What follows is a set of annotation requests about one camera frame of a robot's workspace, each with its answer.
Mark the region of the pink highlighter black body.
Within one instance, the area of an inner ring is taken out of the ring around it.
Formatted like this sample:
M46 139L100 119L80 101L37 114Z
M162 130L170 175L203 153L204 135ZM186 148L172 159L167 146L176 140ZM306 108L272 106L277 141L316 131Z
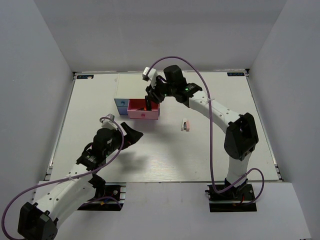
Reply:
M151 111L152 110L152 104L151 101L147 98L145 98L145 110L146 111Z

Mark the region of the pink drawer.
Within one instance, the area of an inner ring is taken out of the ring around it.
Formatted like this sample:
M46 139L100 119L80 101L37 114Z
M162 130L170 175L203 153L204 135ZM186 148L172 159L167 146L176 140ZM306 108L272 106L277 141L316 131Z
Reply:
M158 120L160 116L160 105L154 102L152 104L151 111L141 111L136 110L140 108L145 108L145 99L130 99L128 102L128 117L130 119L139 119L139 120Z

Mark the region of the dark blue drawer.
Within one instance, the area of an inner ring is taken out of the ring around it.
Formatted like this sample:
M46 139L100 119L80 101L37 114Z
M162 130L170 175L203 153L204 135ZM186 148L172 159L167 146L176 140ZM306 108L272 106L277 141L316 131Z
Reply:
M128 107L127 106L118 106L117 107L119 115L128 115Z

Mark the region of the light blue drawer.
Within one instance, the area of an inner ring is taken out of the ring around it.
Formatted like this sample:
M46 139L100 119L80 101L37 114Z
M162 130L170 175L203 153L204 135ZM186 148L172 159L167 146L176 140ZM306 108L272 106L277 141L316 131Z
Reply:
M114 102L117 108L127 108L129 104L129 99L127 98L114 98Z

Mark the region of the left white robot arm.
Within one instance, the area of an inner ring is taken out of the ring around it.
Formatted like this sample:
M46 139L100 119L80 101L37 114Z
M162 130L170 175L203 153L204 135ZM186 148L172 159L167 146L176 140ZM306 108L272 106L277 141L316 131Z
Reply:
M117 125L102 119L100 128L88 143L66 180L57 183L35 203L25 203L20 210L17 232L27 240L53 240L62 223L89 200L105 196L106 182L97 173L107 157L118 154L143 137L143 133L125 122Z

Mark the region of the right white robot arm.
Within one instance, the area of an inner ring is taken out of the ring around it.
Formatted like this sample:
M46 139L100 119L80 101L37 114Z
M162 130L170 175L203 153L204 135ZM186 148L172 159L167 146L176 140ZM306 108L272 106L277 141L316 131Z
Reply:
M159 104L166 97L173 97L187 108L207 117L225 134L224 150L229 156L227 176L224 180L226 195L236 200L244 193L247 184L249 159L259 142L254 117L250 113L239 114L228 109L197 84L188 83L177 65L164 69L164 76L154 68L146 67L143 80L150 82L146 87L148 98Z

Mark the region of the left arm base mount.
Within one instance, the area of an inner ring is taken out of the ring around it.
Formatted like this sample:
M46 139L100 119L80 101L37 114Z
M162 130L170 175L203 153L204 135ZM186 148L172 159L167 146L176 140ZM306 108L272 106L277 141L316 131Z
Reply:
M126 183L106 183L94 198L82 204L78 211L119 212L125 203Z

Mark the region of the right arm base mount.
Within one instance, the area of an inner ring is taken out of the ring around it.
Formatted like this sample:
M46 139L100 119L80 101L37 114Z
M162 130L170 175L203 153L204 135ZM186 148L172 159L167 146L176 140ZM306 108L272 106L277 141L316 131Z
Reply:
M208 185L204 192L208 196L209 210L211 213L244 213L257 211L255 202L249 204L255 199L255 193L251 184L247 184L236 195L230 191L218 194L214 191L212 185Z

